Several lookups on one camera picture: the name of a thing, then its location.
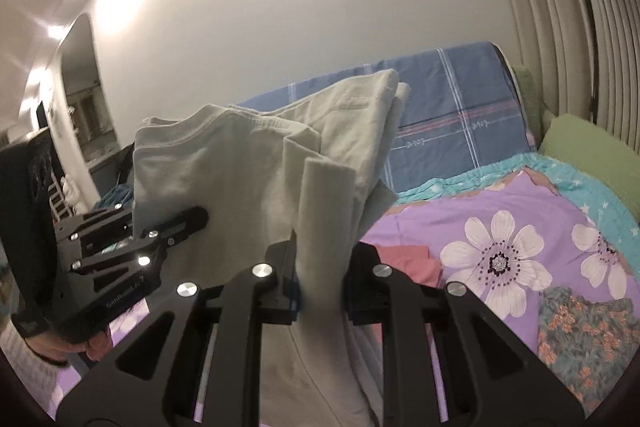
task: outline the white wall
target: white wall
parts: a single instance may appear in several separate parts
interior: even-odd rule
[[[317,74],[491,40],[521,61],[508,0],[92,0],[95,50],[122,144],[148,116],[185,117]]]
[[[51,130],[53,145],[66,177],[73,179],[79,189],[81,203],[89,209],[100,199],[94,181],[82,157],[74,132],[73,122],[66,111],[65,86],[62,82],[60,55],[49,65],[52,82],[51,110],[47,110],[47,123]]]

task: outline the silver bolt head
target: silver bolt head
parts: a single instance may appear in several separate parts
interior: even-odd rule
[[[466,286],[462,282],[450,282],[447,284],[447,292],[454,297],[462,297],[466,293]]]
[[[255,265],[251,272],[256,276],[256,277],[268,277],[273,273],[273,267],[271,267],[270,264],[267,263],[260,263]]]
[[[183,282],[176,291],[180,297],[191,297],[196,295],[198,287],[192,282]]]
[[[376,264],[373,267],[373,275],[376,277],[389,277],[393,273],[393,268],[391,268],[388,264]]]

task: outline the green pillow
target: green pillow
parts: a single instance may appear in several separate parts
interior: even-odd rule
[[[546,109],[542,102],[542,90],[524,66],[514,66],[513,74],[516,77],[516,89],[522,102],[522,111],[536,139],[536,145],[540,145],[543,137],[543,114]]]
[[[564,114],[551,123],[540,153],[607,185],[640,221],[640,156],[603,129]]]

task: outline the beige cloth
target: beige cloth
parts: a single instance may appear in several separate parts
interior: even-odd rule
[[[136,134],[136,232],[189,206],[207,228],[173,248],[162,291],[215,285],[298,236],[302,308],[292,327],[264,328],[261,421],[373,425],[382,419],[382,354],[341,309],[351,248],[393,204],[380,182],[408,94],[395,71],[349,78],[280,110],[204,107],[152,119]]]

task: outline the human hand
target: human hand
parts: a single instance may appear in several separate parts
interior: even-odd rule
[[[62,340],[52,331],[45,331],[30,339],[25,339],[27,345],[34,353],[41,357],[53,360],[55,362],[66,362],[69,353],[86,352],[89,360],[98,362],[113,348],[113,340],[111,339],[111,330],[96,333],[87,342],[81,344],[71,344]]]

